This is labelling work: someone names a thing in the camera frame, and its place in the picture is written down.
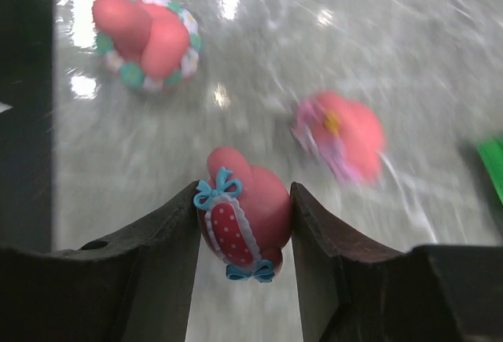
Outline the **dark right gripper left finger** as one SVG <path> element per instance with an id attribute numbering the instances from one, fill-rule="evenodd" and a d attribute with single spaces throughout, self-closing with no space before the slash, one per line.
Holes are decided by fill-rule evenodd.
<path id="1" fill-rule="evenodd" d="M 1 248 L 4 341 L 182 341 L 200 230 L 188 185 L 78 250 Z"/>

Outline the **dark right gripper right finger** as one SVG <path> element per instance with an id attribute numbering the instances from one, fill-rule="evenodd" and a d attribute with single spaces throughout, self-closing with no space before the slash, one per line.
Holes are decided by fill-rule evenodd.
<path id="1" fill-rule="evenodd" d="M 502 250 L 374 241 L 292 184 L 296 266 L 306 341 L 499 341 Z"/>

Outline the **pink striped bunny toy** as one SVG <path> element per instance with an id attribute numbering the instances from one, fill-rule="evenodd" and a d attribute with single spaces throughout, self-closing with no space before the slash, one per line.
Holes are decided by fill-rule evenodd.
<path id="1" fill-rule="evenodd" d="M 207 246 L 226 264 L 229 280 L 271 283 L 292 236 L 287 189 L 232 147 L 214 149 L 207 170 L 209 179 L 198 182 L 193 198 Z"/>

